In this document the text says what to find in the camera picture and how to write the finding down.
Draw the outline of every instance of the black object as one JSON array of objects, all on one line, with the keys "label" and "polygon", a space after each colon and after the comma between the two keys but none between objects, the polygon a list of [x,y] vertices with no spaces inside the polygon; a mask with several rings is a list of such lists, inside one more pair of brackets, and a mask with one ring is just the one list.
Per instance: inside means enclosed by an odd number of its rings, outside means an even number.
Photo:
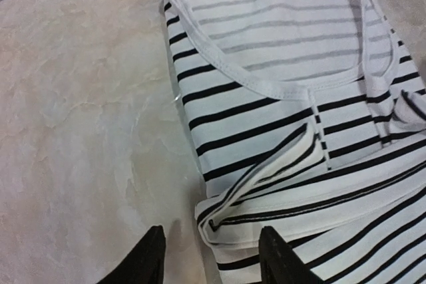
[{"label": "black object", "polygon": [[271,226],[264,227],[259,240],[262,284],[322,284],[291,247]]},{"label": "black object", "polygon": [[98,284],[162,284],[166,238],[153,226],[124,260]]},{"label": "black object", "polygon": [[[153,226],[125,259],[98,284],[162,284],[166,238]],[[277,231],[267,226],[259,240],[262,284],[324,284],[304,265]]]}]

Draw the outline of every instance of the striped tank top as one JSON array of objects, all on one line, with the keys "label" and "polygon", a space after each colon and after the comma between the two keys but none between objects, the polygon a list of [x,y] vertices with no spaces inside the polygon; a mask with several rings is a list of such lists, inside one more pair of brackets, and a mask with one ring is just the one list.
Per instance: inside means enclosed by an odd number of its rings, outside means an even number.
[{"label": "striped tank top", "polygon": [[198,229],[223,282],[260,281],[272,225],[326,283],[420,283],[426,92],[377,1],[165,0],[164,12],[206,182]]}]

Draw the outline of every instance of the white neckline trim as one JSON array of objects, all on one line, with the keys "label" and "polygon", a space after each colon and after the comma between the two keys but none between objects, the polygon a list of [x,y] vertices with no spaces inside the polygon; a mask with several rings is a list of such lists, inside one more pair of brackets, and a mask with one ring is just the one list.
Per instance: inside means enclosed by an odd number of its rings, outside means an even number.
[{"label": "white neckline trim", "polygon": [[[202,55],[212,66],[224,73],[232,80],[238,82],[242,86],[257,92],[261,95],[275,98],[278,100],[308,100],[310,90],[323,90],[341,86],[365,76],[366,81],[371,83],[372,91],[383,92],[388,90],[392,80],[397,72],[397,39],[395,35],[388,31],[391,39],[392,60],[387,69],[380,76],[373,76],[364,72],[368,70],[368,50],[367,37],[365,35],[365,0],[359,0],[361,4],[361,21],[362,21],[362,38],[363,44],[361,49],[361,62],[345,71],[335,74],[317,76],[304,80],[268,80],[260,78],[240,65],[233,63],[226,54],[217,47],[210,37],[204,33],[202,27],[195,19],[191,7],[187,0],[169,0],[178,11],[180,22],[188,35],[189,40],[196,50]],[[383,14],[379,10],[375,0],[371,0],[373,6],[380,15],[382,22]]]}]

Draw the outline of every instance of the clothing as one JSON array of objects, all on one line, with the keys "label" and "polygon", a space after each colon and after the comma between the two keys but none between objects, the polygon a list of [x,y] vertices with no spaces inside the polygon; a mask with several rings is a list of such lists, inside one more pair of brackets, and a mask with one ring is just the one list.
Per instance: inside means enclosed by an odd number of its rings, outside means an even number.
[{"label": "clothing", "polygon": [[[373,276],[369,272],[381,262],[374,260],[377,254],[340,277],[336,274],[357,261],[342,257],[350,249],[331,262],[311,262],[320,256],[315,254],[334,256],[361,225],[381,221],[391,210],[397,213],[386,223],[398,228],[426,208],[419,200],[395,209],[425,186],[424,147],[416,149],[413,162],[412,153],[397,152],[425,138],[425,87],[377,2],[167,1],[170,50],[206,181],[208,199],[197,207],[198,227],[214,248],[224,283],[260,280],[256,242],[265,225],[300,243],[295,252],[327,283],[357,283],[359,272]],[[358,165],[389,152],[397,156],[365,169]],[[407,179],[387,185],[398,174]],[[324,176],[335,176],[331,186]],[[364,195],[363,188],[371,193]],[[341,205],[320,205],[345,195],[350,200]],[[299,209],[307,206],[312,214]],[[268,218],[260,221],[259,215]],[[409,230],[423,236],[421,227]],[[357,252],[380,243],[388,229],[376,228]],[[389,252],[406,244],[398,243]],[[410,249],[398,267],[414,263],[421,249]],[[424,275],[421,263],[407,271],[412,282],[398,281],[414,283]],[[398,267],[377,276],[390,278]]]}]

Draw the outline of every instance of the marble surface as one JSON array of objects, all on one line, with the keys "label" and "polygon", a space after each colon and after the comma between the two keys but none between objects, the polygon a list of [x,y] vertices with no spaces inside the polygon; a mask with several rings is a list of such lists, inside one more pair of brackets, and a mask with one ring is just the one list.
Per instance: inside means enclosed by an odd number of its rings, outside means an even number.
[{"label": "marble surface", "polygon": [[[426,0],[379,0],[426,74]],[[151,225],[165,283],[219,283],[160,0],[0,2],[0,283],[95,283]]]}]

